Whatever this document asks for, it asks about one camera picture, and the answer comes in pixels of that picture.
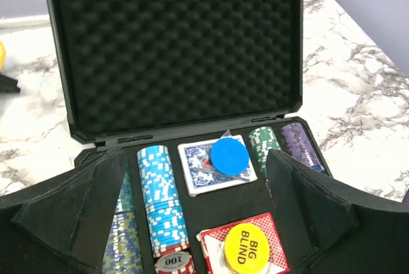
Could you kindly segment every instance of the purple poker chip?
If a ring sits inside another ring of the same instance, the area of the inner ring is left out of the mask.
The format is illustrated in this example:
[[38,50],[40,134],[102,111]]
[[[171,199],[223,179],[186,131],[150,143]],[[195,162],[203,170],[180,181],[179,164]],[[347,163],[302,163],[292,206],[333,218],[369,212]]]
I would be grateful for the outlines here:
[[315,171],[324,170],[300,123],[286,125],[280,129],[280,133],[290,156]]
[[406,191],[406,194],[403,197],[402,203],[409,204],[409,189]]

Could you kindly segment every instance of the red playing card box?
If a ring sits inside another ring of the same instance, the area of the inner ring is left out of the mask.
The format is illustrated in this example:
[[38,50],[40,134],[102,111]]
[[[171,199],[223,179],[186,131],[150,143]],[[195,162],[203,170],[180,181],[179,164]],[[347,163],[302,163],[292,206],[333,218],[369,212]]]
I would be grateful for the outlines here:
[[259,227],[266,235],[270,244],[270,258],[260,274],[282,274],[289,272],[286,255],[282,249],[273,218],[269,213],[200,232],[199,239],[209,269],[208,272],[211,274],[229,274],[229,270],[224,262],[224,240],[230,229],[241,223],[250,223]]

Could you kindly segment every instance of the black case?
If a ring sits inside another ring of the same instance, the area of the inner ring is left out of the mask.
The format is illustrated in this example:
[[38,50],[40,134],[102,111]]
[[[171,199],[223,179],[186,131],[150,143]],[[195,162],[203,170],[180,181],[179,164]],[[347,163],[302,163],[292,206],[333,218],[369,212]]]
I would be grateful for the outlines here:
[[272,203],[252,152],[257,181],[189,197],[177,145],[216,139],[230,129],[250,149],[251,130],[271,126],[278,133],[298,121],[331,176],[307,122],[285,116],[302,104],[303,0],[47,3],[70,133],[95,145],[75,164],[109,149],[127,152],[145,273],[154,273],[154,260],[140,149],[169,148],[197,273],[206,273],[194,239],[199,231],[271,212]]

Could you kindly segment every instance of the yellow object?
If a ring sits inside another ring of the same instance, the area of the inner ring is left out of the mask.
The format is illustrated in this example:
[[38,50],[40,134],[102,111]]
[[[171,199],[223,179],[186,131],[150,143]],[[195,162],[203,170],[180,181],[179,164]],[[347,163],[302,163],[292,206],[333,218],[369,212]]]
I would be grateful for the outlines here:
[[4,59],[6,59],[6,49],[4,48],[3,43],[0,41],[0,72],[3,67]]
[[267,237],[253,224],[238,224],[226,236],[224,258],[226,264],[239,274],[257,274],[270,258]]

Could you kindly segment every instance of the marble countertop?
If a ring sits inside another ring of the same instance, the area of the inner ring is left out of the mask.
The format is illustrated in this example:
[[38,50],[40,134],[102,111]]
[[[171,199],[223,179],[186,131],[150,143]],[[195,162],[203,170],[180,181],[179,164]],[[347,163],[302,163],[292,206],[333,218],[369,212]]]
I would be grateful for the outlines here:
[[[304,104],[336,179],[401,201],[409,185],[409,80],[334,0],[304,0]],[[19,95],[0,95],[0,196],[73,168],[49,26],[0,29],[2,73]]]

